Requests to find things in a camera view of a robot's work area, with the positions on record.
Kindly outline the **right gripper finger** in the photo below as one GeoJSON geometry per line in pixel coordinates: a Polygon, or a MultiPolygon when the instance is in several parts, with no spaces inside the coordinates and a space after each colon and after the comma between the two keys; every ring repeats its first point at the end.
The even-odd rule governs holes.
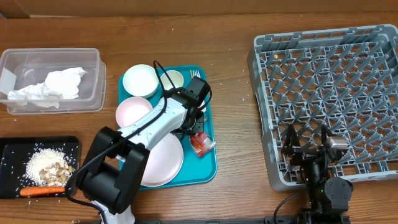
{"type": "Polygon", "coordinates": [[[282,147],[282,152],[299,152],[300,142],[293,124],[287,128],[287,135],[282,147]]]}
{"type": "Polygon", "coordinates": [[[326,140],[329,137],[332,137],[333,133],[330,131],[330,129],[328,128],[328,126],[326,126],[325,124],[321,125],[321,143],[322,146],[324,146],[326,144],[326,140]]]}

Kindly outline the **red snack wrapper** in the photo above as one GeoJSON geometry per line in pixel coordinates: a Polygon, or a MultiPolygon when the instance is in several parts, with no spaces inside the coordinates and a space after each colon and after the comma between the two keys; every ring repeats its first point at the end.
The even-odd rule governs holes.
{"type": "Polygon", "coordinates": [[[199,157],[203,157],[216,145],[207,133],[196,133],[189,137],[189,141],[194,153],[199,157]]]}

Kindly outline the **pink bowl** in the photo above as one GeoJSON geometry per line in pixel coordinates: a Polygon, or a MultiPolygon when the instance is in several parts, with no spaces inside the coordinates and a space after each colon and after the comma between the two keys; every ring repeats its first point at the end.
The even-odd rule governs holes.
{"type": "Polygon", "coordinates": [[[125,128],[153,110],[148,100],[133,96],[125,99],[116,109],[116,122],[120,128],[125,128]]]}

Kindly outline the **large pink plate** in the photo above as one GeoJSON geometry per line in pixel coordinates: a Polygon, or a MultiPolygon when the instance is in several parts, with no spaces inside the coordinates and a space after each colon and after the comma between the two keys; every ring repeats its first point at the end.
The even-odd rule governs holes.
{"type": "Polygon", "coordinates": [[[183,147],[173,134],[164,137],[150,152],[141,185],[159,187],[169,183],[183,164],[183,147]]]}

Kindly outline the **white napkin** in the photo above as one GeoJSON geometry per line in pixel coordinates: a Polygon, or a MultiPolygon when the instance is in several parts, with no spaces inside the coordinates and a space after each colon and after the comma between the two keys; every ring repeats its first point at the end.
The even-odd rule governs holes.
{"type": "Polygon", "coordinates": [[[81,67],[68,68],[62,71],[50,72],[43,83],[29,85],[20,90],[12,90],[7,94],[8,100],[23,100],[19,104],[24,106],[27,100],[40,100],[35,103],[39,107],[59,108],[59,100],[73,100],[78,98],[78,86],[87,71],[81,67]]]}

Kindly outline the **nuts and rice pile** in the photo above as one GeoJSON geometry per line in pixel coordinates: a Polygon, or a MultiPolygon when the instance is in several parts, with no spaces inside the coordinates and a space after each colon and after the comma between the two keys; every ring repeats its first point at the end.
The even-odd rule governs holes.
{"type": "Polygon", "coordinates": [[[75,171],[75,162],[60,148],[39,148],[26,163],[23,178],[33,186],[64,187],[75,171]]]}

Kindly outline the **orange carrot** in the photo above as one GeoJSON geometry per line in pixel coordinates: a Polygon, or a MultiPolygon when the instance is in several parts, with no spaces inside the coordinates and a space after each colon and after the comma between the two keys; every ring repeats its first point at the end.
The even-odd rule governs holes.
{"type": "Polygon", "coordinates": [[[19,192],[21,197],[36,197],[47,194],[59,194],[65,191],[64,187],[25,187],[19,192]]]}

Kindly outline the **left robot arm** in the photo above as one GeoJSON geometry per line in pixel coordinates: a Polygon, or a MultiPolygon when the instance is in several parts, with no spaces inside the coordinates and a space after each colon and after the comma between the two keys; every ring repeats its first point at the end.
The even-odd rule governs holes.
{"type": "Polygon", "coordinates": [[[150,151],[171,133],[192,133],[201,117],[201,105],[211,94],[202,78],[187,87],[163,91],[158,105],[135,123],[115,131],[107,126],[95,136],[82,166],[71,176],[102,223],[134,223],[130,205],[135,199],[150,151]]]}

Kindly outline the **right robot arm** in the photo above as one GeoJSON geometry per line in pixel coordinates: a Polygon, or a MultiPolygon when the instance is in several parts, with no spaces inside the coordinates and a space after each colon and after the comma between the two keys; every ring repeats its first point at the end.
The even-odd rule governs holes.
{"type": "Polygon", "coordinates": [[[349,209],[353,185],[341,177],[331,177],[328,171],[328,164],[340,160],[347,152],[346,139],[333,134],[325,125],[321,125],[321,144],[316,149],[302,147],[294,126],[289,125],[282,153],[292,157],[291,165],[299,166],[305,188],[277,206],[273,222],[279,223],[277,212],[281,206],[306,192],[310,207],[301,209],[294,217],[285,217],[288,223],[349,223],[349,217],[343,214],[349,209]]]}

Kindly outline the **grey dishwasher rack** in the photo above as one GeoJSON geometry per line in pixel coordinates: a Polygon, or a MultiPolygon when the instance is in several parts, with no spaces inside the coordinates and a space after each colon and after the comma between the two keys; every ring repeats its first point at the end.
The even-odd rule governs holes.
{"type": "Polygon", "coordinates": [[[288,32],[254,38],[247,57],[271,187],[303,185],[282,145],[293,124],[304,149],[321,127],[348,152],[329,166],[350,182],[397,178],[397,28],[390,24],[288,32]]]}

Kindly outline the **white plastic fork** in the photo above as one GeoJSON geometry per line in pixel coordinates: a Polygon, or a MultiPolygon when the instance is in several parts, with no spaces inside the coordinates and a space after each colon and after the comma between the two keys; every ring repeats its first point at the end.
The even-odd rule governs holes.
{"type": "Polygon", "coordinates": [[[194,70],[192,73],[193,73],[194,77],[200,78],[200,71],[199,70],[194,70]]]}

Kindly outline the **pale green cup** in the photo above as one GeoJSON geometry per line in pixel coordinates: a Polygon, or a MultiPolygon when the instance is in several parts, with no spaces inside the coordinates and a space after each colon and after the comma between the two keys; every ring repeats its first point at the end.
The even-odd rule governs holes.
{"type": "Polygon", "coordinates": [[[171,84],[170,80],[167,78],[166,74],[163,73],[160,78],[165,90],[169,90],[173,87],[175,88],[183,87],[184,77],[180,72],[176,70],[168,70],[167,75],[171,79],[173,85],[171,84]]]}

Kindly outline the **white bowl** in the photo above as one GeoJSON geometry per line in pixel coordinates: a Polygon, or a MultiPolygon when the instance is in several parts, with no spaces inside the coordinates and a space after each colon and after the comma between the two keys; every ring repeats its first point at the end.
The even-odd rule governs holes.
{"type": "Polygon", "coordinates": [[[123,87],[132,96],[151,97],[159,85],[155,69],[139,64],[129,68],[123,76],[123,87]]]}

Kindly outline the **clear plastic bin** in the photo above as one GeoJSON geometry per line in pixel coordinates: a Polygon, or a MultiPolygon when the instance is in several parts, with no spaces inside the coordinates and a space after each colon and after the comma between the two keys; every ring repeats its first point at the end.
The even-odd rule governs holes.
{"type": "Polygon", "coordinates": [[[97,112],[106,94],[106,65],[96,48],[7,49],[1,55],[1,103],[10,114],[97,112]],[[50,72],[81,68],[75,99],[9,99],[10,91],[43,83],[50,72]]]}

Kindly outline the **black tray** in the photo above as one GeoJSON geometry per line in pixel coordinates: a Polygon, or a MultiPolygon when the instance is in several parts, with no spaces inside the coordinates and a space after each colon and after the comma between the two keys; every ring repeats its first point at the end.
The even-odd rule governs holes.
{"type": "Polygon", "coordinates": [[[1,198],[18,198],[24,187],[34,186],[26,177],[26,165],[35,152],[54,149],[65,154],[65,160],[78,168],[81,144],[75,136],[24,137],[1,139],[1,198]]]}

